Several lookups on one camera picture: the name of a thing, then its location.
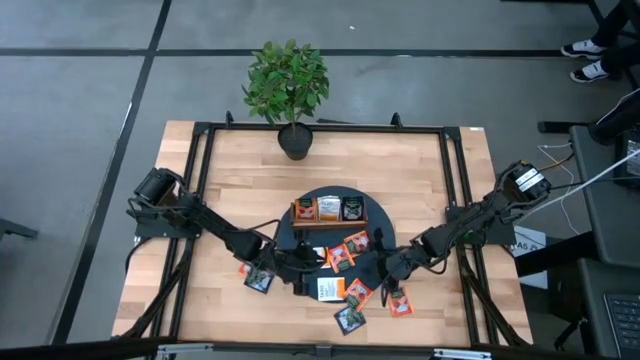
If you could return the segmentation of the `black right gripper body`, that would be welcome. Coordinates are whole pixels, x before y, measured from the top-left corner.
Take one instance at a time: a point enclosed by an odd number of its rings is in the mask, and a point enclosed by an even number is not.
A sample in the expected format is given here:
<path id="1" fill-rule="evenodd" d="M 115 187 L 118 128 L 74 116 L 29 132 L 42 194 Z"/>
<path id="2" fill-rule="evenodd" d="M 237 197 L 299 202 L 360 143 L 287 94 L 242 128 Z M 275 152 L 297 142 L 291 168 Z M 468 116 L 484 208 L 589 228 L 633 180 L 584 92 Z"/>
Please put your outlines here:
<path id="1" fill-rule="evenodd" d="M 384 234 L 381 228 L 374 230 L 374 250 L 377 254 L 376 270 L 380 278 L 381 303 L 387 304 L 388 296 L 399 289 L 399 281 L 407 279 L 414 270 L 412 256 L 418 249 L 418 236 L 410 240 L 408 246 L 391 250 L 383 246 Z"/>

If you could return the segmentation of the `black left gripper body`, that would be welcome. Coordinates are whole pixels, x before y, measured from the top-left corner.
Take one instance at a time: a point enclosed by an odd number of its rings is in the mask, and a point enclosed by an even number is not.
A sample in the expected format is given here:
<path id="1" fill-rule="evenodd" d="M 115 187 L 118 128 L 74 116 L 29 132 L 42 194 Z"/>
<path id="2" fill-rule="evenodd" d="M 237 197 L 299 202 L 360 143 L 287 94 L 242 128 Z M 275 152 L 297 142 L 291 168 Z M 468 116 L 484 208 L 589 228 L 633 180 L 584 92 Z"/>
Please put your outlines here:
<path id="1" fill-rule="evenodd" d="M 306 245 L 299 243 L 294 249 L 275 252 L 275 274 L 293 287 L 294 295 L 305 295 Z"/>

